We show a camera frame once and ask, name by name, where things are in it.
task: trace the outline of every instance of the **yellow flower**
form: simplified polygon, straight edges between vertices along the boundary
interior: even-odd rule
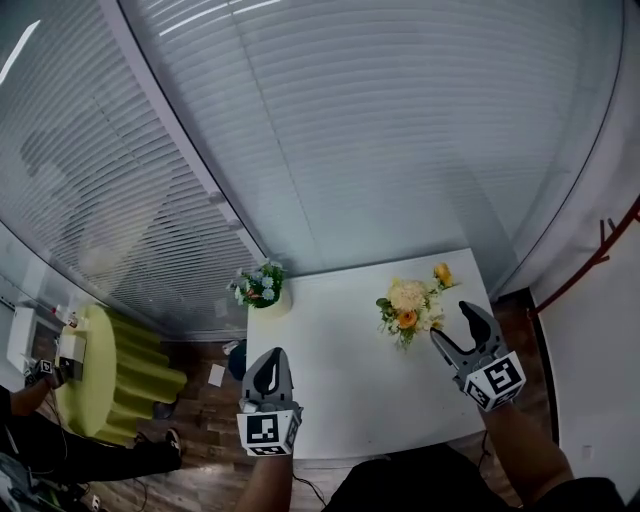
[[[400,329],[406,329],[416,325],[416,322],[418,321],[418,314],[415,311],[405,311],[398,315],[397,320],[398,327],[400,327]]]
[[[433,269],[433,274],[440,280],[445,288],[451,288],[453,286],[453,276],[446,263],[439,263]]]

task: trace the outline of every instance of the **glass wall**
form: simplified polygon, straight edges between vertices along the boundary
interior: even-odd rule
[[[157,118],[94,1],[0,4],[0,220],[170,332],[244,328],[254,261]]]
[[[313,273],[471,247],[524,259],[604,119],[622,2],[121,2],[271,254]]]

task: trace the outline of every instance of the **round table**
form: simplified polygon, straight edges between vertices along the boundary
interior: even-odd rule
[[[187,376],[168,368],[160,338],[134,321],[97,305],[77,316],[78,327],[62,333],[86,340],[83,377],[56,390],[60,415],[78,435],[124,445],[137,418],[150,419],[154,402],[174,402]]]

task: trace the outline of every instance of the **human arm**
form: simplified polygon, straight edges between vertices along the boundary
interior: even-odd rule
[[[41,379],[33,386],[11,393],[11,414],[13,416],[29,416],[40,407],[50,390],[49,381]]]
[[[287,512],[291,503],[293,457],[260,457],[235,512]]]
[[[573,480],[562,450],[513,404],[481,414],[500,463],[525,506]]]

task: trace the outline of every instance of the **white pot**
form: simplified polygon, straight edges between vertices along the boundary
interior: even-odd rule
[[[266,308],[254,308],[256,315],[262,318],[279,318],[291,310],[291,294],[285,286],[280,290],[280,297],[271,306]]]

